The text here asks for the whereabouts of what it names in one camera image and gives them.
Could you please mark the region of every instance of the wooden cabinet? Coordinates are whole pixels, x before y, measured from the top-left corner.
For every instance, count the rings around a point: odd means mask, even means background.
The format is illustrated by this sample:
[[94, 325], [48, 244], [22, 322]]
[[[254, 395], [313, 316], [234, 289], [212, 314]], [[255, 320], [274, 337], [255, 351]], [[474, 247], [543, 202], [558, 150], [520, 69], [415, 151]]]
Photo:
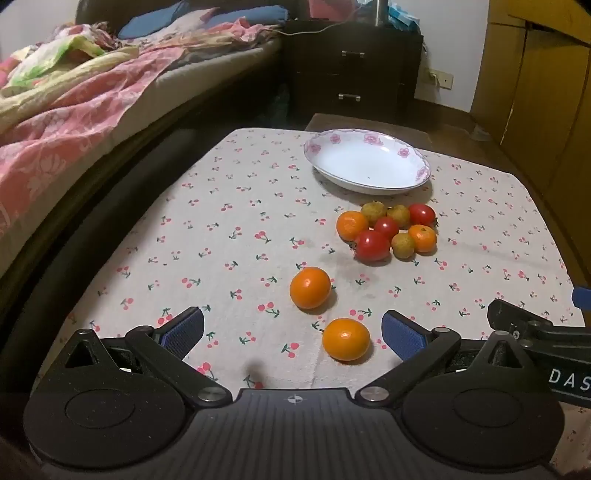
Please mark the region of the wooden cabinet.
[[556, 33], [530, 30], [512, 113], [501, 145], [544, 193], [577, 113], [589, 48]]
[[508, 14], [509, 3], [515, 0], [489, 0], [488, 3], [488, 23], [498, 23], [502, 25], [513, 25], [515, 27], [524, 27], [525, 20], [512, 17]]
[[544, 200], [591, 271], [591, 236], [585, 210], [591, 179], [591, 83], [587, 83], [579, 116]]
[[489, 24], [486, 29], [470, 113], [497, 143], [501, 143], [509, 120], [524, 42], [525, 28]]
[[392, 26], [291, 20], [285, 32], [290, 115], [333, 113], [394, 123], [414, 97], [423, 37]]
[[577, 0], [504, 1], [505, 12], [513, 18], [527, 20], [591, 44], [591, 15]]

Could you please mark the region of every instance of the pillow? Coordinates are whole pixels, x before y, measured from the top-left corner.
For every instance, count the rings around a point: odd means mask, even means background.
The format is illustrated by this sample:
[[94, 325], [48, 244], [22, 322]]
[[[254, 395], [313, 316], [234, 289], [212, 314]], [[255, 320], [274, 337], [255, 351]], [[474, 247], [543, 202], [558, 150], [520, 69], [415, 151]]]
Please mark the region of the pillow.
[[270, 5], [268, 7], [256, 7], [248, 10], [237, 10], [227, 14], [220, 14], [211, 17], [203, 28], [212, 28], [220, 23], [234, 23], [240, 17], [246, 17], [251, 25], [283, 25], [287, 20], [287, 10], [281, 5]]
[[217, 7], [207, 8], [205, 10], [193, 10], [188, 14], [176, 19], [168, 27], [161, 28], [157, 32], [146, 35], [145, 37], [134, 38], [127, 43], [136, 47], [145, 47], [147, 44], [155, 44], [171, 38], [173, 35], [192, 32], [198, 28], [203, 28], [203, 24], [209, 20]]
[[118, 37], [123, 40], [145, 37], [161, 28], [168, 27], [178, 17], [188, 13], [190, 10], [191, 6], [189, 3], [185, 0], [181, 0], [168, 8], [133, 17], [129, 20], [129, 23], [121, 29]]

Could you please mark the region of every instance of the blue object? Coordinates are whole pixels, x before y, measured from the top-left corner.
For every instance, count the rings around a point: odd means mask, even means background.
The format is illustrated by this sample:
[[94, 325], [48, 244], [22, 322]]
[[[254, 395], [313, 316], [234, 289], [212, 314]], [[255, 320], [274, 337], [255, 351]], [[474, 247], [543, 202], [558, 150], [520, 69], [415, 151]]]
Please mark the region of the blue object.
[[203, 312], [200, 309], [187, 309], [157, 330], [162, 332], [158, 343], [182, 360], [203, 337], [204, 324]]
[[575, 287], [572, 299], [575, 307], [591, 312], [591, 290], [584, 287]]
[[287, 21], [288, 12], [281, 5], [270, 5], [268, 7], [249, 8], [248, 10], [237, 10], [211, 17], [203, 28], [212, 28], [220, 23], [234, 23], [240, 17], [246, 17], [251, 25], [283, 25]]
[[170, 7], [163, 8], [162, 10], [156, 10], [138, 17], [133, 17], [129, 20], [129, 23], [121, 29], [117, 36], [123, 40], [145, 37], [146, 35], [157, 32], [164, 27], [168, 27], [178, 17], [182, 17], [190, 11], [191, 6], [189, 3], [182, 0]]
[[382, 338], [404, 362], [427, 346], [424, 335], [389, 313], [382, 317]]

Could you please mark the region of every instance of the white wall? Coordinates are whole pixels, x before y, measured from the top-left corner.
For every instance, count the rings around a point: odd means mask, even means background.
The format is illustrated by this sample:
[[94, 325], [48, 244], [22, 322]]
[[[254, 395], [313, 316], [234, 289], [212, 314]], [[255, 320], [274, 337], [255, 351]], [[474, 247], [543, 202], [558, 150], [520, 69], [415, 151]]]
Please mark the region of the white wall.
[[[480, 72], [488, 0], [395, 0], [420, 19], [428, 57], [423, 60], [416, 98], [470, 111]], [[421, 80], [423, 67], [453, 75], [453, 88]]]
[[0, 13], [0, 59], [74, 21], [77, 5], [78, 0], [14, 0]]

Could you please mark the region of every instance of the pink floral rim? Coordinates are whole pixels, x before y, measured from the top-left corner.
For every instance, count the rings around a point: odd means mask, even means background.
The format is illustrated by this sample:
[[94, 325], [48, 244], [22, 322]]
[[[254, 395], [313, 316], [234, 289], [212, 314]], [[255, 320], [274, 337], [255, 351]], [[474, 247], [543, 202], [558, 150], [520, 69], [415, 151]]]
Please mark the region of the pink floral rim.
[[[316, 143], [314, 141], [320, 137], [327, 137], [328, 135], [330, 135], [330, 138], [329, 138], [330, 142], [333, 145], [339, 144], [340, 143], [340, 135], [337, 132], [363, 133], [363, 143], [367, 143], [369, 145], [377, 145], [379, 147], [381, 147], [384, 144], [384, 142], [382, 142], [381, 137], [385, 137], [389, 140], [396, 140], [397, 142], [405, 145], [405, 147], [402, 147], [398, 150], [399, 157], [407, 158], [411, 152], [414, 152], [414, 154], [418, 158], [420, 158], [421, 161], [423, 162], [423, 166], [417, 171], [417, 175], [415, 178], [415, 181], [417, 183], [415, 185], [412, 185], [411, 187], [420, 187], [423, 183], [425, 183], [431, 177], [431, 167], [429, 166], [427, 159], [425, 158], [425, 156], [422, 153], [420, 153], [412, 145], [407, 144], [405, 141], [400, 140], [399, 138], [392, 137], [390, 135], [381, 134], [378, 132], [372, 132], [371, 130], [362, 130], [359, 128], [339, 128], [339, 129], [335, 129], [335, 130], [327, 130], [325, 132], [321, 132], [319, 134], [316, 134], [315, 136], [313, 136], [312, 138], [307, 140], [306, 143], [304, 143], [304, 154], [306, 155], [306, 157], [314, 157], [315, 155], [317, 155], [320, 152], [320, 150], [322, 149], [322, 146], [318, 145], [318, 143]], [[356, 185], [363, 186], [357, 182], [350, 182], [350, 183], [355, 183]], [[385, 188], [385, 187], [375, 187], [375, 188], [379, 189], [379, 190], [406, 190], [407, 189], [407, 187], [404, 187], [401, 189], [390, 189], [390, 188]]]

